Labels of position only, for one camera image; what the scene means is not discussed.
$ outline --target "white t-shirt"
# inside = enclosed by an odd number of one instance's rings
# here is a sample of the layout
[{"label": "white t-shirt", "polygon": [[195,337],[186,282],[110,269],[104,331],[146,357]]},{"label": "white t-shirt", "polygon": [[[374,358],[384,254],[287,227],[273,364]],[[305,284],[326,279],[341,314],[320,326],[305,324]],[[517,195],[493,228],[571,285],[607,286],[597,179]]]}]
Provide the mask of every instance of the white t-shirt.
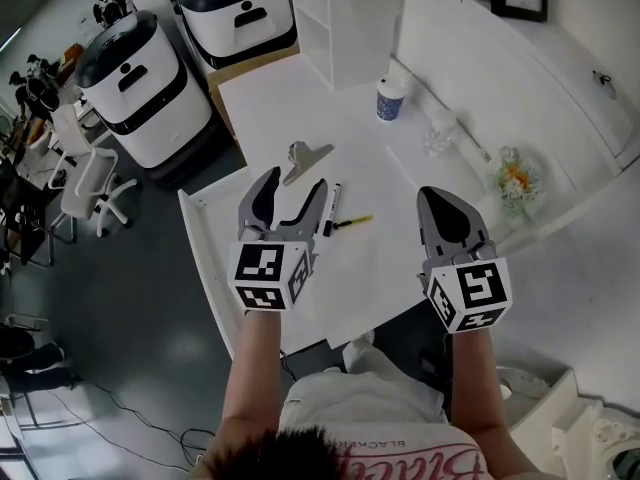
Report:
[{"label": "white t-shirt", "polygon": [[[446,424],[441,396],[430,391],[433,397],[425,403],[405,384],[382,380],[374,373],[315,374],[291,388],[280,428],[325,428],[338,445],[345,478],[490,480],[476,442]],[[556,477],[533,473],[509,480],[516,479]]]}]

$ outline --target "black hair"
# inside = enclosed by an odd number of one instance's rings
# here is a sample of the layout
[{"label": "black hair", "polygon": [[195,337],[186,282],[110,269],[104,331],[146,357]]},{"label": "black hair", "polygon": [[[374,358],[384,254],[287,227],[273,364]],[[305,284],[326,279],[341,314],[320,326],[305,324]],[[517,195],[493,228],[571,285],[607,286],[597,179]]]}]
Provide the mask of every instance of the black hair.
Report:
[{"label": "black hair", "polygon": [[320,427],[267,432],[242,448],[205,462],[215,480],[339,480],[338,448]]},{"label": "black hair", "polygon": [[22,83],[23,80],[24,79],[20,76],[20,73],[18,73],[17,71],[14,71],[13,73],[11,73],[11,76],[9,77],[9,84],[18,85]]}]

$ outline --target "office chair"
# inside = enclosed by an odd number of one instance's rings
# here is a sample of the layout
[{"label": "office chair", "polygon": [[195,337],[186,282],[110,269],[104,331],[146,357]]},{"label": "office chair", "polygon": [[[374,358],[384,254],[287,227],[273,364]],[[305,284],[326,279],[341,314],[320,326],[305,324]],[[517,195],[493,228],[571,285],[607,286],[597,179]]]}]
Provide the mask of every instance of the office chair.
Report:
[{"label": "office chair", "polygon": [[75,241],[73,222],[71,240],[55,233],[65,214],[56,218],[50,227],[45,225],[47,195],[22,178],[8,160],[0,163],[0,208],[5,215],[4,248],[23,265],[30,263],[41,268],[47,265],[32,259],[45,238],[49,239],[49,263],[53,266],[53,240],[71,244]]},{"label": "office chair", "polygon": [[[78,125],[72,105],[61,105],[51,117],[64,153],[49,179],[48,186],[53,190],[64,190],[60,205],[62,211],[82,220],[89,220],[92,213],[98,213],[99,237],[106,234],[103,228],[107,211],[111,211],[125,228],[130,227],[131,220],[118,209],[115,201],[125,190],[132,187],[140,188],[141,184],[133,179],[119,185],[119,178],[114,172],[118,163],[118,153],[113,149],[98,147],[110,134],[104,133],[89,144]],[[73,157],[77,165],[68,175],[64,187],[55,187],[52,182],[67,157]]]}]

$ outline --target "gray floor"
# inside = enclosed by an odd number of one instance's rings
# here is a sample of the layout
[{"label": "gray floor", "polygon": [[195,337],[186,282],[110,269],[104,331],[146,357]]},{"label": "gray floor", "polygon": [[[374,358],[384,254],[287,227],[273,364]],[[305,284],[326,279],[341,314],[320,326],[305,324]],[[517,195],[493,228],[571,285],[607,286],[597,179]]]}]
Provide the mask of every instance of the gray floor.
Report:
[{"label": "gray floor", "polygon": [[[79,223],[78,242],[57,245],[53,268],[16,269],[10,292],[3,280],[5,312],[13,307],[47,315],[77,372],[151,421],[174,430],[214,430],[230,359],[200,284],[176,191],[156,188],[126,153],[120,158],[122,179],[144,183],[142,192],[123,199],[133,227],[112,220],[110,235],[99,239],[92,223]],[[192,193],[243,165],[242,155],[229,149],[183,188]],[[54,202],[50,214],[56,213]],[[418,353],[425,345],[440,350],[440,324],[429,308],[417,307],[379,329],[377,345],[420,377]],[[289,358],[289,366],[300,377],[340,358],[325,343]],[[291,382],[283,374],[283,393]],[[97,412],[117,411],[101,393],[94,395]]]}]

